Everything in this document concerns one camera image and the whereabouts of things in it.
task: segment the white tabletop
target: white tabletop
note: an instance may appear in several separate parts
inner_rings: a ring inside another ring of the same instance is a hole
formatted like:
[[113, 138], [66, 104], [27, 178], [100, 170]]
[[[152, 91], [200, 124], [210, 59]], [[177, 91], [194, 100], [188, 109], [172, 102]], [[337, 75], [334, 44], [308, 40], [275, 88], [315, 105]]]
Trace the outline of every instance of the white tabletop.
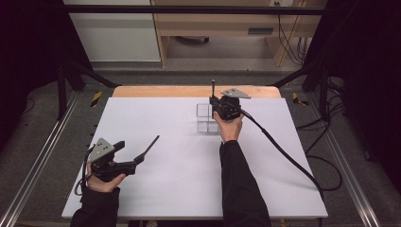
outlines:
[[[311, 172], [283, 98], [241, 99], [247, 111], [301, 166]], [[118, 216], [129, 219], [219, 219], [221, 209], [220, 137], [197, 132], [197, 104], [207, 97], [111, 97], [92, 144], [102, 137], [125, 141], [114, 160], [131, 161], [159, 140], [135, 175], [120, 184]], [[319, 191], [244, 117], [239, 137], [271, 218], [325, 218]], [[62, 216], [81, 207], [72, 190]]]

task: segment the black sleeve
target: black sleeve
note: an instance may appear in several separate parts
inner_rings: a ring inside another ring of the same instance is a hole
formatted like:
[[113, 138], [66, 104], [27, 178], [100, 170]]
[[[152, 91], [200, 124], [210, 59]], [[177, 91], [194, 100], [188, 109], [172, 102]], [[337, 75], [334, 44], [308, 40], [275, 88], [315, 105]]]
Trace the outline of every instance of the black sleeve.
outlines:
[[269, 226], [268, 207], [237, 141], [220, 146], [224, 226]]
[[111, 193], [96, 192], [88, 187], [83, 190], [82, 207], [71, 220], [71, 227], [115, 227], [117, 223], [120, 188]]

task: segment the black horizontal bar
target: black horizontal bar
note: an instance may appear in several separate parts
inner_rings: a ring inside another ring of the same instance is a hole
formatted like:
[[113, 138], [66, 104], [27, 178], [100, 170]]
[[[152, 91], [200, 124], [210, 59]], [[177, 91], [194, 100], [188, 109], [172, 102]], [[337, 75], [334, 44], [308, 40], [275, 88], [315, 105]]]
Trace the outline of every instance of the black horizontal bar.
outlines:
[[70, 13], [187, 13], [187, 14], [264, 14], [264, 15], [325, 15], [339, 13], [339, 9], [287, 7], [232, 7], [232, 6], [109, 6], [65, 5], [43, 6], [45, 9]]

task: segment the hand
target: hand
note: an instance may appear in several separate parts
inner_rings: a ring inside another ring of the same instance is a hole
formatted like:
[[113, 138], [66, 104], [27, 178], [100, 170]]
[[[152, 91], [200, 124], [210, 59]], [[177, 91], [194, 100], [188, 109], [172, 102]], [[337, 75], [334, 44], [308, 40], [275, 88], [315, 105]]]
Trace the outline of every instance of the hand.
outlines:
[[[86, 165], [86, 168], [88, 169], [88, 172], [91, 173], [91, 165], [90, 164]], [[88, 179], [88, 187], [89, 189], [94, 190], [96, 192], [105, 192], [105, 193], [113, 192], [113, 190], [124, 180], [125, 177], [126, 175], [124, 173], [121, 173], [112, 181], [105, 183], [96, 176], [91, 176]]]
[[244, 114], [236, 119], [224, 121], [220, 118], [217, 112], [213, 112], [216, 122], [218, 122], [218, 126], [220, 127], [220, 136], [223, 140], [223, 143], [230, 140], [238, 140], [239, 133], [242, 129], [242, 118]]

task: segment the transparent box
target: transparent box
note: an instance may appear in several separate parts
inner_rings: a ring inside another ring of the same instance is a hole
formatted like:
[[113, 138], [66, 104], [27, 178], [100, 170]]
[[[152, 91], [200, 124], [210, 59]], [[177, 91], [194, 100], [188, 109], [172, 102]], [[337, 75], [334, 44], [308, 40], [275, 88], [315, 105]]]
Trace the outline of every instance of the transparent box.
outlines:
[[197, 104], [197, 132], [219, 134], [218, 122], [212, 116], [212, 105], [209, 103]]

